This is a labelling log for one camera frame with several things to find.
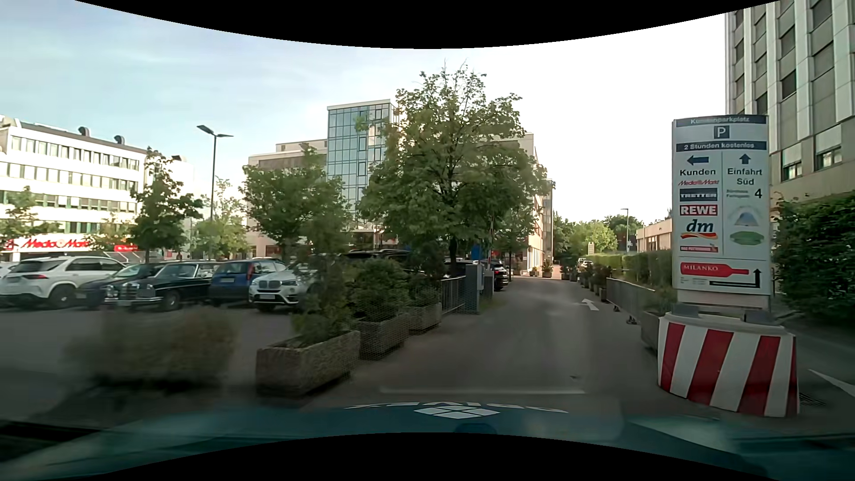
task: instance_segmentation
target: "vintage black mercedes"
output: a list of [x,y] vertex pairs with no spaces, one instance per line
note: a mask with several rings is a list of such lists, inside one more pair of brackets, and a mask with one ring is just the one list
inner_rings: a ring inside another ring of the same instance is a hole
[[167,264],[152,277],[111,285],[105,303],[129,308],[154,306],[159,311],[172,311],[187,302],[207,300],[217,265],[213,261]]

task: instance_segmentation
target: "red and white striped barrier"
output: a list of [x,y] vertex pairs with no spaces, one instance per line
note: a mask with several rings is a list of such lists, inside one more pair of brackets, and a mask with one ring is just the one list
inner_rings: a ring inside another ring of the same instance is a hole
[[781,326],[724,319],[659,318],[659,387],[736,413],[798,414],[795,336]]

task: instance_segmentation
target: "sky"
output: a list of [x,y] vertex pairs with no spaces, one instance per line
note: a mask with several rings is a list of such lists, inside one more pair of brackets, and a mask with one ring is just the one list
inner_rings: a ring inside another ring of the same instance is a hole
[[724,15],[590,39],[394,50],[252,37],[71,0],[0,0],[0,114],[183,155],[196,189],[237,186],[252,154],[324,138],[328,105],[394,99],[466,62],[509,92],[571,221],[650,223],[670,207],[670,124],[725,113]]

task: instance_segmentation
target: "p parking symbol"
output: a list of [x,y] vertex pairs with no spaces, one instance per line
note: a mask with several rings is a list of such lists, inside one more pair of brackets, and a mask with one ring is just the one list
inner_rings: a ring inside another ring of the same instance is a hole
[[713,139],[730,139],[730,126],[729,125],[716,125],[714,127],[715,134]]

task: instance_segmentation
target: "mediamarkt sign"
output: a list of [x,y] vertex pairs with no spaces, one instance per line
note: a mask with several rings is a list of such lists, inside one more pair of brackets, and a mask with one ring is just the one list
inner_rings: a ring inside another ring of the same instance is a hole
[[89,241],[64,235],[37,235],[29,239],[12,239],[3,246],[4,252],[88,251]]

